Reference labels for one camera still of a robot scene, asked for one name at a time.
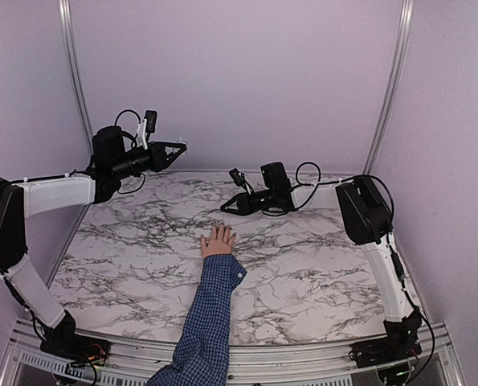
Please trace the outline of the clear nail polish bottle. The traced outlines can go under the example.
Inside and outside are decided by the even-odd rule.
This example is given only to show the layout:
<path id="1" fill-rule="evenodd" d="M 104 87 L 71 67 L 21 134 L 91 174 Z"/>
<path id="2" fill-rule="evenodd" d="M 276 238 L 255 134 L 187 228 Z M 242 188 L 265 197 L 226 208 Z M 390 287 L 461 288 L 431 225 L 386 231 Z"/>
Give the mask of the clear nail polish bottle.
<path id="1" fill-rule="evenodd" d="M 182 137 L 180 137 L 178 140 L 177 140 L 177 143 L 180 143 L 180 144 L 183 144 L 184 146 L 188 147 L 188 141 L 186 141 L 185 139 L 183 139 Z"/>

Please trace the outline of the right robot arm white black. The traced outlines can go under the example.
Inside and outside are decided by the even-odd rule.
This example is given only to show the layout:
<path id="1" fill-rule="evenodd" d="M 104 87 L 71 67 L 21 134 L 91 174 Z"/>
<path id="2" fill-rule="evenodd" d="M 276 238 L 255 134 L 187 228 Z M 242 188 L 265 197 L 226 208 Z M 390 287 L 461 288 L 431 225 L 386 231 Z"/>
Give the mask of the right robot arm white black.
<path id="1" fill-rule="evenodd" d="M 325 182 L 297 179 L 290 182 L 282 162 L 260 168 L 265 189 L 256 191 L 244 173 L 230 171 L 234 184 L 243 192 L 223 203 L 221 211 L 249 216 L 261 211 L 267 216 L 284 216 L 310 208 L 337 208 L 349 239 L 370 264 L 384 309 L 386 337 L 355 343 L 350 358 L 360 368 L 417 357 L 422 352 L 418 330 L 423 315 L 413 302 L 406 284 L 406 267 L 401 261 L 393 234 L 394 201 L 384 182 L 373 175 L 355 175 Z"/>

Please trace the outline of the blue checked shirt forearm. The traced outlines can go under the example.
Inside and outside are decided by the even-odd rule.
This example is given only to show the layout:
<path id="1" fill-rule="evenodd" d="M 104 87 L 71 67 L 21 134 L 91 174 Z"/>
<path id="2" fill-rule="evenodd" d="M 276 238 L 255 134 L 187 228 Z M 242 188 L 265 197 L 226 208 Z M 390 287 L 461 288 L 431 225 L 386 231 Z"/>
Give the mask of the blue checked shirt forearm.
<path id="1" fill-rule="evenodd" d="M 230 361 L 231 295 L 247 270 L 231 254 L 204 259 L 201 279 L 171 363 L 148 385 L 224 385 Z"/>

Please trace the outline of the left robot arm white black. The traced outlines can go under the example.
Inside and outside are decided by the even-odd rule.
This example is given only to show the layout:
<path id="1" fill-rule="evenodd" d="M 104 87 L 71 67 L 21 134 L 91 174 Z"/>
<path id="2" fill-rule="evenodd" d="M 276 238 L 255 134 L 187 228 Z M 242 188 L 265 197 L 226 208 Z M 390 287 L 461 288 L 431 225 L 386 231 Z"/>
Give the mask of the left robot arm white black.
<path id="1" fill-rule="evenodd" d="M 182 142 L 149 142 L 140 129 L 130 136 L 118 125 L 100 129 L 92 138 L 86 170 L 17 182 L 0 178 L 0 274 L 14 298 L 43 328 L 40 348 L 64 358 L 84 359 L 94 343 L 76 333 L 76 322 L 52 295 L 28 257 L 25 224 L 43 212 L 85 207 L 109 201 L 122 180 L 146 171 L 160 172 L 187 150 Z"/>

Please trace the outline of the person's bare hand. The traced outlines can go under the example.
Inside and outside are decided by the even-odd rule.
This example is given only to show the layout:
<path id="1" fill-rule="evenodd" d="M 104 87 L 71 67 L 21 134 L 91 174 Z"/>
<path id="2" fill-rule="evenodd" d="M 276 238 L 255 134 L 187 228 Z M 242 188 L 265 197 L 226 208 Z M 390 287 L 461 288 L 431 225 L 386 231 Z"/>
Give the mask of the person's bare hand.
<path id="1" fill-rule="evenodd" d="M 232 233 L 230 225 L 214 225 L 208 237 L 200 236 L 202 258 L 206 259 L 214 255 L 232 254 L 235 238 L 236 234 Z"/>

